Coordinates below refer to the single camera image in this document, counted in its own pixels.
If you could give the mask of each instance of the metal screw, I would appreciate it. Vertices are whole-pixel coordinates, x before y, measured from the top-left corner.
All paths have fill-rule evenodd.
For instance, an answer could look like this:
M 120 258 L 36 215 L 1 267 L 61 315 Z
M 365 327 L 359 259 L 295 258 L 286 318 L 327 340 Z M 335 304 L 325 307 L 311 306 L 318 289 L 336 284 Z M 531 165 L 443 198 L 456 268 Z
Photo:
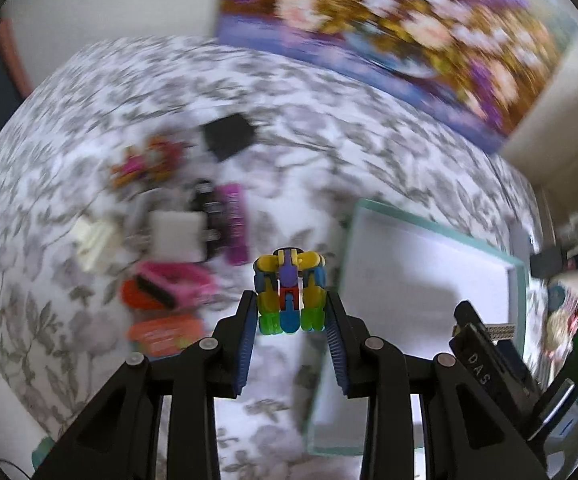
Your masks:
M 139 366 L 144 361 L 144 355 L 140 352 L 131 352 L 127 355 L 127 358 L 124 360 L 129 366 Z
M 364 344 L 371 350 L 380 350 L 384 346 L 384 341 L 379 337 L 369 337 L 364 341 Z
M 205 337 L 200 341 L 202 350 L 213 350 L 218 347 L 218 340 L 214 337 Z
M 451 368 L 455 364 L 455 357 L 451 354 L 438 354 L 438 362 L 445 368 Z

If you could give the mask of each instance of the painting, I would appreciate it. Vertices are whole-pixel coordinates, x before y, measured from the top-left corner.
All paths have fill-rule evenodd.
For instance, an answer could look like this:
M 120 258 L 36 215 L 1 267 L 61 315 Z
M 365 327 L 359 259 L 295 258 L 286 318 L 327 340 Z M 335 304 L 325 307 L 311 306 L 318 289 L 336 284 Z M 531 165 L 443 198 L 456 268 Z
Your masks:
M 217 36 L 368 83 L 491 153 L 577 30 L 554 0 L 222 0 Z

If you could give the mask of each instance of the pink package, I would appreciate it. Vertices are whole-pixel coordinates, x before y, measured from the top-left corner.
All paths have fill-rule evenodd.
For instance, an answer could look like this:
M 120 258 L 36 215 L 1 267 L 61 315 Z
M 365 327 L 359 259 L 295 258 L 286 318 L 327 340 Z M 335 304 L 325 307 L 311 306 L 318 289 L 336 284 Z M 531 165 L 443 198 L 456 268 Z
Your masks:
M 219 186 L 220 193 L 227 209 L 229 223 L 229 245 L 226 248 L 227 261 L 234 266 L 248 263 L 249 254 L 246 245 L 245 203 L 242 186 L 237 183 Z
M 218 291 L 211 273 L 194 264 L 140 262 L 136 284 L 169 309 L 198 307 Z

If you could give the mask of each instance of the orange object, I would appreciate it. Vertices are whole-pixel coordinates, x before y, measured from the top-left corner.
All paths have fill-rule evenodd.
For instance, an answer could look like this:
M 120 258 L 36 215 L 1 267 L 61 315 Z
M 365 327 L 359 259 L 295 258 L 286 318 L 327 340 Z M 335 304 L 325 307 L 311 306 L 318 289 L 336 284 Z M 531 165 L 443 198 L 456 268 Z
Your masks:
M 182 148 L 185 146 L 185 143 L 170 142 L 160 135 L 151 136 L 145 153 L 149 176 L 156 182 L 171 178 L 180 164 Z
M 131 326 L 127 337 L 150 357 L 178 354 L 205 335 L 202 320 L 192 314 L 151 319 Z
M 120 287 L 120 297 L 127 306 L 141 310 L 166 310 L 166 306 L 153 298 L 152 295 L 143 292 L 138 287 L 134 278 L 125 280 Z

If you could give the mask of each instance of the gray leaf pattern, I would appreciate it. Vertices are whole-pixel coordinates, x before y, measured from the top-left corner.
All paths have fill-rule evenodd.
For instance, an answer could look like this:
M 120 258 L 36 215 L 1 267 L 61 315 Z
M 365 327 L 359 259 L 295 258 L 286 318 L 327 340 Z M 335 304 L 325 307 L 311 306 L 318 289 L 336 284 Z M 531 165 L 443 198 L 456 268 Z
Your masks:
M 129 351 L 123 334 L 131 319 L 117 287 L 140 256 L 122 250 L 106 275 L 82 272 L 68 234 L 73 222 L 84 212 L 126 214 L 142 185 L 110 189 L 108 168 L 123 147 L 163 129 L 191 139 L 197 124 L 235 111 L 256 126 L 258 142 L 221 165 L 190 156 L 169 185 L 203 176 L 243 184 L 253 258 L 284 242 L 317 248 L 335 280 L 361 197 L 499 248 L 504 219 L 513 216 L 541 239 L 533 192 L 520 174 L 379 90 L 207 39 L 93 44 L 42 83 L 0 133 L 0 373 L 53 438 Z M 210 268 L 220 291 L 203 311 L 208 330 L 252 286 L 249 266 L 217 259 Z M 533 295 L 528 314 L 528 362 L 540 352 L 544 296 Z M 357 478 L 358 459 L 309 457 L 296 430 L 322 348 L 323 340 L 303 333 L 258 337 L 243 395 L 216 403 L 223 478 Z

